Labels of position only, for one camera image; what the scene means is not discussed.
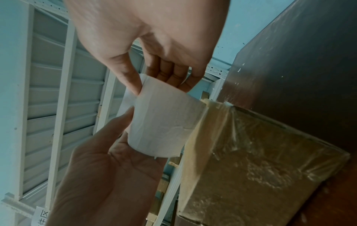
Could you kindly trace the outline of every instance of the white sign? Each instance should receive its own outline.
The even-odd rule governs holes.
[[[42,207],[36,207],[35,213],[31,220],[31,226],[42,226],[46,225],[48,219],[49,211]]]

